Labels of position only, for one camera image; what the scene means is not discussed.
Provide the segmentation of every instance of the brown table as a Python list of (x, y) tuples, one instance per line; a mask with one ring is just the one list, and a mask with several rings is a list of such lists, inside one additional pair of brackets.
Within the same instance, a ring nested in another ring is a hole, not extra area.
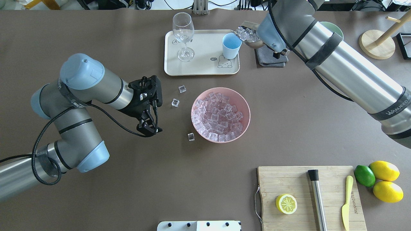
[[(398, 166), (405, 197), (379, 201), (360, 187), (369, 230), (408, 230), (411, 224), (410, 150), (390, 140), (355, 103), (325, 88), (290, 55), (285, 68), (262, 68), (254, 51), (240, 50), (241, 69), (230, 76), (167, 76), (164, 36), (176, 11), (2, 11), (0, 12), (0, 158), (29, 153), (45, 125), (30, 107), (30, 97), (59, 76), (69, 56), (86, 53), (126, 81), (156, 74), (163, 85), (159, 125), (144, 139), (126, 133), (94, 109), (90, 114), (111, 154), (102, 166), (76, 169), (54, 186), (39, 185), (0, 206), (6, 230), (156, 230), (164, 220), (242, 221), (242, 230), (260, 230), (253, 196), (258, 166), (368, 165), (386, 160)], [(244, 20), (261, 22), (266, 12), (212, 10), (194, 16), (195, 28), (234, 29)], [(358, 36), (386, 30), (396, 13), (317, 12), (319, 21), (341, 27), (345, 41), (360, 51)], [(411, 25), (401, 29), (410, 32)], [(411, 65), (397, 50), (376, 66), (411, 88)], [(180, 94), (184, 84), (187, 92)], [(238, 140), (215, 144), (196, 135), (189, 111), (206, 89), (228, 87), (241, 93), (251, 109), (251, 124)], [(171, 107), (173, 98), (180, 100)], [(136, 121), (107, 108), (133, 129)], [(40, 145), (54, 142), (54, 127)]]

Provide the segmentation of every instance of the wine glass base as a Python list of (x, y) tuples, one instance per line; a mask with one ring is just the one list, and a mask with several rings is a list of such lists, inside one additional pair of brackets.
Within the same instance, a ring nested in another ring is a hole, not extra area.
[(191, 61), (194, 58), (194, 50), (187, 47), (178, 51), (178, 58), (183, 62)]

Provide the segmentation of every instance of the lime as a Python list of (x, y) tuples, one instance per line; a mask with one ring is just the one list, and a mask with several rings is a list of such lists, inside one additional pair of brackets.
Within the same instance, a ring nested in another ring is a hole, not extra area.
[(356, 180), (358, 183), (371, 187), (375, 183), (375, 176), (371, 169), (364, 165), (358, 165), (354, 170), (354, 176), (356, 176)]
[(399, 176), (397, 166), (387, 161), (375, 161), (369, 165), (369, 168), (375, 175), (375, 178), (385, 181), (394, 181)]
[(378, 199), (388, 203), (399, 202), (404, 197), (401, 187), (389, 181), (377, 182), (372, 191)]
[(277, 196), (275, 205), (280, 212), (293, 214), (297, 210), (297, 200), (290, 194), (281, 194)]

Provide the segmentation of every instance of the white bracket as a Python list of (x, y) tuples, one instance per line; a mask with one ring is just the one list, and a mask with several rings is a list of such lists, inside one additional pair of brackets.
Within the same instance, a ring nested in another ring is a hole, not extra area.
[(166, 221), (157, 231), (241, 231), (241, 221)]
[(194, 0), (194, 14), (208, 14), (208, 0)]

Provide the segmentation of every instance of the folded cloth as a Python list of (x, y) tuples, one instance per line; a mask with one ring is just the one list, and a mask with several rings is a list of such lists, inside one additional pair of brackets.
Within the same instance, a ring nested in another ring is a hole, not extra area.
[(288, 62), (288, 57), (281, 55), (279, 59), (272, 56), (273, 51), (267, 46), (256, 49), (257, 59), (263, 67), (285, 67), (285, 63)]

